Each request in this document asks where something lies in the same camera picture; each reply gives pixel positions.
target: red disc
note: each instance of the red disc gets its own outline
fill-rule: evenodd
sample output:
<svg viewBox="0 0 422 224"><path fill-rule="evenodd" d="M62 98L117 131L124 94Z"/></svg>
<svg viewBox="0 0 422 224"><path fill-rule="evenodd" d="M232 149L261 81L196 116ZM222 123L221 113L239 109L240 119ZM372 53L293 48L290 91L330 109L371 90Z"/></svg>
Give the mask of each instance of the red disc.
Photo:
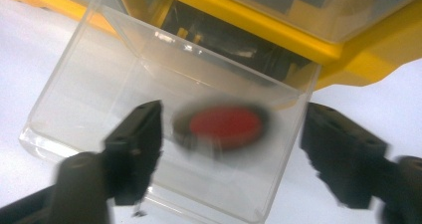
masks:
<svg viewBox="0 0 422 224"><path fill-rule="evenodd" d="M193 134L231 149L255 140L262 132L260 117L245 107L214 107L197 113L189 124Z"/></svg>

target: yellow machine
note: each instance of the yellow machine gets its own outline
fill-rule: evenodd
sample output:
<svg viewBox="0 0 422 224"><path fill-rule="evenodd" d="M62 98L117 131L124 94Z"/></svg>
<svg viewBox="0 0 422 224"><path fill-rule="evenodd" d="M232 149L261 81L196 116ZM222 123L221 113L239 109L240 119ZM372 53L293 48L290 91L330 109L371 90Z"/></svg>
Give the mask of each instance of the yellow machine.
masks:
<svg viewBox="0 0 422 224"><path fill-rule="evenodd" d="M19 1L77 20L88 5L83 0ZM172 1L121 0L130 16L157 27ZM422 58L422 0L177 1L322 65L317 89L372 84ZM187 33L177 31L180 37Z"/></svg>

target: white table surface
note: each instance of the white table surface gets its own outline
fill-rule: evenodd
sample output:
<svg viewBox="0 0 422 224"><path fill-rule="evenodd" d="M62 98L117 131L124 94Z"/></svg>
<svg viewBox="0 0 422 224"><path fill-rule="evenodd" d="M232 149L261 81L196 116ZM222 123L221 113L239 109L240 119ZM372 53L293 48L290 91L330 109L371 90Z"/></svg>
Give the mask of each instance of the white table surface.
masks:
<svg viewBox="0 0 422 224"><path fill-rule="evenodd" d="M0 0L0 207L54 182L55 164L26 152L18 136L77 24L49 10ZM322 89L312 102L344 113L390 143L389 158L422 156L421 87L418 60L371 86ZM297 142L266 223L377 223L379 207L377 201L371 210L338 205ZM169 218L142 223L184 222ZM132 221L123 217L119 223Z"/></svg>

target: red object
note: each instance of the red object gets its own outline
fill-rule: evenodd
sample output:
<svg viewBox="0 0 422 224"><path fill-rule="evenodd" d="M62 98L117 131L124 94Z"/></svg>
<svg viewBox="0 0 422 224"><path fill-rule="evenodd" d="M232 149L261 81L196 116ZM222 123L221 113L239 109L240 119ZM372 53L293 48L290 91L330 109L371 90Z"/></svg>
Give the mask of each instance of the red object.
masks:
<svg viewBox="0 0 422 224"><path fill-rule="evenodd" d="M199 137L210 138L221 149L232 149L258 138L263 123L246 107L213 107L197 113L189 129Z"/></svg>

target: transparent container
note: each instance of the transparent container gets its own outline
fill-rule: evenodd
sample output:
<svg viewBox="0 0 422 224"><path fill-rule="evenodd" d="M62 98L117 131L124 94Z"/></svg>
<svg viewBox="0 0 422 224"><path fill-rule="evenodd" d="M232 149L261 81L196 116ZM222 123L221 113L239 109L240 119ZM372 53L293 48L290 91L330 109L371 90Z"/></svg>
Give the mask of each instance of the transparent container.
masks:
<svg viewBox="0 0 422 224"><path fill-rule="evenodd" d="M103 150L136 106L161 100L163 154L146 205L203 223L263 223L317 80L319 65L292 66L283 82L123 14L118 0L92 0L20 135L59 161ZM229 152L180 146L172 121L204 101L268 109L268 134Z"/></svg>
<svg viewBox="0 0 422 224"><path fill-rule="evenodd" d="M413 0L235 0L322 40L341 43Z"/></svg>

